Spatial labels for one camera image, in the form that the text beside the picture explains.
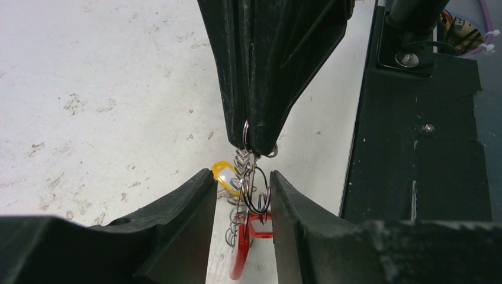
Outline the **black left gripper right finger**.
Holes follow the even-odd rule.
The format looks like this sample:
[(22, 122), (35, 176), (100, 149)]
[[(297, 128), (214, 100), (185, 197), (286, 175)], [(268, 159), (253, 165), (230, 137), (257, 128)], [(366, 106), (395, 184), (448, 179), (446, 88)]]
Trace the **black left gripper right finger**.
[(270, 174), (279, 283), (500, 283), (501, 225), (345, 221)]

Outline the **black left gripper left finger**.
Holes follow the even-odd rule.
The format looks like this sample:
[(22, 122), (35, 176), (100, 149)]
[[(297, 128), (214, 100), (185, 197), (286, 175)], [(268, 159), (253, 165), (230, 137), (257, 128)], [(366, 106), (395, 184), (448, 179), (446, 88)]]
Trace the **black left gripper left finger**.
[(2, 283), (204, 283), (217, 181), (202, 169), (108, 225), (1, 218)]

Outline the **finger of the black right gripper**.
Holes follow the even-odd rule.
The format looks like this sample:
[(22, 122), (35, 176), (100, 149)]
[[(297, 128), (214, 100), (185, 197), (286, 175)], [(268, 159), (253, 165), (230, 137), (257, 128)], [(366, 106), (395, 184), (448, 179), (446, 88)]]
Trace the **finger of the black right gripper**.
[(250, 149), (244, 136), (249, 97), (250, 1), (198, 1), (217, 68), (230, 144)]
[(251, 1), (246, 8), (247, 147), (268, 155), (292, 106), (345, 35), (354, 1)]

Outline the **red key tag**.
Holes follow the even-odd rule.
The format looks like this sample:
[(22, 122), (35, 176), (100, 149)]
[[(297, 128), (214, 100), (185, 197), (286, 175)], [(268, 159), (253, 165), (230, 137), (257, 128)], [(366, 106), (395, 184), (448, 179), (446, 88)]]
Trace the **red key tag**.
[(270, 212), (257, 215), (250, 214), (248, 219), (249, 234), (253, 238), (267, 239), (273, 237), (272, 215)]

